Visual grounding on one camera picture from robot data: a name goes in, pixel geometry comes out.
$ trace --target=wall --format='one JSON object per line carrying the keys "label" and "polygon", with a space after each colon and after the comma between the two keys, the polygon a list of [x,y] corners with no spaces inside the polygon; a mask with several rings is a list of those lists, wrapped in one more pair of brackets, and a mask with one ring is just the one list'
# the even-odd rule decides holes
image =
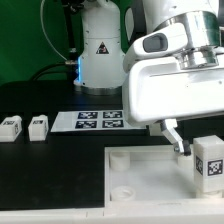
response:
{"label": "wall", "polygon": [[[44,38],[40,23],[42,0],[0,1],[0,85],[6,82],[28,80],[45,65],[59,62]],[[114,0],[121,10],[122,48],[127,49],[124,32],[124,12],[131,0]],[[46,0],[44,20],[47,33],[58,51],[68,56],[68,43],[60,0]],[[80,15],[73,16],[75,40],[82,50]]]}

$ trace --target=black tabletop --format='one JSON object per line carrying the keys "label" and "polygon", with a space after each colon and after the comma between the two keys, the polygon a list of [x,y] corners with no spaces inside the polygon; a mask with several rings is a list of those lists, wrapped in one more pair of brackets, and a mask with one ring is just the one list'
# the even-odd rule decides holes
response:
{"label": "black tabletop", "polygon": [[66,81],[13,82],[0,87],[0,122],[22,117],[13,143],[0,143],[0,210],[104,207],[107,146],[168,144],[147,130],[48,133],[30,142],[33,116],[45,114],[51,129],[59,111],[120,110],[121,95],[74,92]]}

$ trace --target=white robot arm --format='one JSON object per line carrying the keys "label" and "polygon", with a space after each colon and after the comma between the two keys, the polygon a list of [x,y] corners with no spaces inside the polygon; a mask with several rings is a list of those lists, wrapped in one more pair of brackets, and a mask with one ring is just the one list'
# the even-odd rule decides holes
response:
{"label": "white robot arm", "polygon": [[143,0],[143,6],[149,34],[133,43],[123,64],[129,72],[125,117],[134,126],[161,122],[165,136],[184,154],[175,120],[224,111],[219,1]]}

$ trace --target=cube with marker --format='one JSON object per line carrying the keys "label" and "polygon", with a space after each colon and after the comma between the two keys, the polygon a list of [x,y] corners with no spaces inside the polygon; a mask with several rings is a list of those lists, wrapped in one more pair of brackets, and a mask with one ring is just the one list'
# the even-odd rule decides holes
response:
{"label": "cube with marker", "polygon": [[194,181],[202,193],[224,189],[224,141],[217,136],[194,139]]}
{"label": "cube with marker", "polygon": [[0,124],[0,142],[14,142],[22,131],[20,116],[7,117]]}
{"label": "cube with marker", "polygon": [[45,115],[33,117],[28,129],[30,141],[44,141],[49,129],[48,117]]}

